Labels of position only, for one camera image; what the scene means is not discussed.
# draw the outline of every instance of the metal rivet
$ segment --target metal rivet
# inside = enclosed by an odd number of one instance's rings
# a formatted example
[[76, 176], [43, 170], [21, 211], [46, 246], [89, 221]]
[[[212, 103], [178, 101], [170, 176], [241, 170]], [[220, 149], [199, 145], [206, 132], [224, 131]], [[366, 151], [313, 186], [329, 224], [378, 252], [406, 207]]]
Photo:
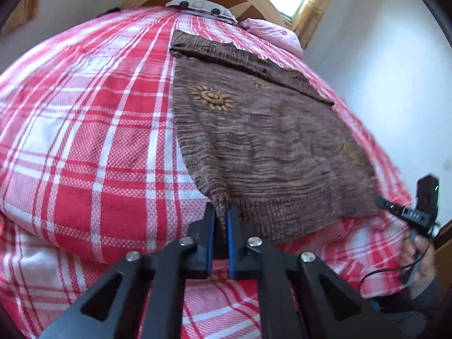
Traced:
[[316, 256], [311, 251], [302, 252], [300, 257], [304, 262], [311, 262], [316, 259]]
[[248, 238], [248, 245], [251, 247], [258, 247], [262, 244], [262, 239], [260, 237], [250, 237]]
[[140, 258], [140, 253], [138, 251], [129, 251], [126, 254], [127, 261], [136, 261]]
[[184, 236], [179, 240], [181, 246], [190, 246], [193, 243], [193, 238], [190, 236]]

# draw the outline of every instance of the white wall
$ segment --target white wall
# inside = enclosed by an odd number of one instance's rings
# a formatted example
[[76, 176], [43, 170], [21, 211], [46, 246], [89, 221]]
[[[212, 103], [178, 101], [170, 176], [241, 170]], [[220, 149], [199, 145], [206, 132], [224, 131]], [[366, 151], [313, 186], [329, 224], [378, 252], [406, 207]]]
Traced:
[[95, 18], [125, 0], [41, 0], [37, 18], [0, 36], [0, 73], [23, 53], [77, 24]]
[[401, 170], [439, 176], [452, 217], [452, 49], [421, 0], [332, 0], [304, 55]]

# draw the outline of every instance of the pillow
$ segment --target pillow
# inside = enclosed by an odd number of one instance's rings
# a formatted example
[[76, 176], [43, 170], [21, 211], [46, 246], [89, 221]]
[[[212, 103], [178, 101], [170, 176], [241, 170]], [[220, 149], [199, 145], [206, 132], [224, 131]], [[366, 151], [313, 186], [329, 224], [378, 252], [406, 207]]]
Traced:
[[212, 1], [207, 0], [172, 0], [166, 7], [177, 7], [182, 12], [199, 12], [201, 16], [209, 18], [221, 18], [221, 21], [237, 24], [237, 19], [229, 9]]
[[303, 49], [297, 35], [287, 28], [260, 19], [245, 19], [240, 25], [253, 36], [260, 37], [279, 48], [303, 58]]

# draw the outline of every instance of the curtain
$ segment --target curtain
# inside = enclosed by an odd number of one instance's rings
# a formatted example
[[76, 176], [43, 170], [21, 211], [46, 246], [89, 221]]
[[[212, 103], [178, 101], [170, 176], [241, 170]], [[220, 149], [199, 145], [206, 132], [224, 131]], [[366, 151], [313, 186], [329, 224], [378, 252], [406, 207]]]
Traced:
[[305, 0], [294, 18], [292, 30], [297, 34], [301, 47], [306, 48], [331, 0]]
[[33, 20], [39, 10], [39, 0], [21, 0], [1, 29], [1, 35], [6, 35], [23, 24]]

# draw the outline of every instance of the red and white plaid blanket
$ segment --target red and white plaid blanket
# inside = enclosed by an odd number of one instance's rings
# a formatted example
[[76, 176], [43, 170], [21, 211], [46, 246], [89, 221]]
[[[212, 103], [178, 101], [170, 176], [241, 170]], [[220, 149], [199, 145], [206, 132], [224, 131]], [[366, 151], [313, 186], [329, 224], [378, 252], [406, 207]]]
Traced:
[[[0, 302], [36, 338], [129, 250], [161, 249], [203, 217], [173, 131], [175, 29], [301, 71], [350, 127], [381, 194], [411, 204], [398, 170], [346, 103], [301, 60], [219, 21], [161, 7], [110, 14], [33, 48], [0, 77]], [[394, 267], [404, 225], [381, 213], [344, 219], [281, 246], [312, 250], [354, 287]], [[397, 273], [366, 280], [366, 297], [401, 289]], [[190, 281], [182, 335], [255, 338], [255, 282]]]

